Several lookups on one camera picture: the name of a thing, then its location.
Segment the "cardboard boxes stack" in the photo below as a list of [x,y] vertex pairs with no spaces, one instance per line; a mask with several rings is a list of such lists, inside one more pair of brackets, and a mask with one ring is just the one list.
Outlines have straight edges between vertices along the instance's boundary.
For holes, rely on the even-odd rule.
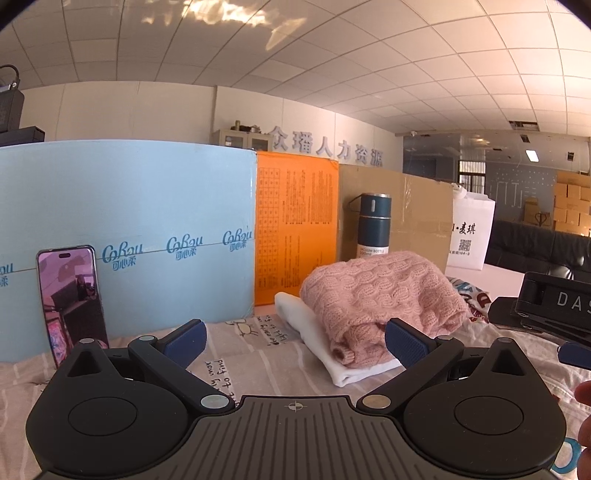
[[559,170],[554,185],[554,229],[589,236],[591,177]]

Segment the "folded white cloth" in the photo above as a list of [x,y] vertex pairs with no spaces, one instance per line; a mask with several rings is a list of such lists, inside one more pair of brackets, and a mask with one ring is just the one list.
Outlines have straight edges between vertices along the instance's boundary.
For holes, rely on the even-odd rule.
[[275,295],[275,309],[281,319],[300,333],[302,341],[318,357],[328,370],[333,383],[344,387],[364,378],[400,367],[397,359],[369,368],[347,368],[339,363],[330,352],[329,338],[316,316],[300,298],[279,292]]

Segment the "qr code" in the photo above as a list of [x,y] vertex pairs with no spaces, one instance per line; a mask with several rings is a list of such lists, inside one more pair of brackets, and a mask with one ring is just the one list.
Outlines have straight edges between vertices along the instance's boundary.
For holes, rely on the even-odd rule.
[[458,250],[460,252],[469,252],[471,243],[472,240],[460,240],[460,247],[458,248]]

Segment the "phone screen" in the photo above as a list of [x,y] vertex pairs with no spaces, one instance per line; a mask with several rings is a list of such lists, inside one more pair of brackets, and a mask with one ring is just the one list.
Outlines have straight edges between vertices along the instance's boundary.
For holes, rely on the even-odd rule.
[[95,252],[90,246],[45,250],[37,254],[43,316],[56,365],[83,338],[108,348],[96,281]]

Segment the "ceiling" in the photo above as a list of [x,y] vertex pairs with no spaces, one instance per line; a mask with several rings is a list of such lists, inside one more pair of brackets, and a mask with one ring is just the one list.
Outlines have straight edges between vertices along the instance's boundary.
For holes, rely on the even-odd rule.
[[0,33],[0,63],[21,89],[223,85],[396,133],[591,135],[591,30],[556,0],[37,0]]

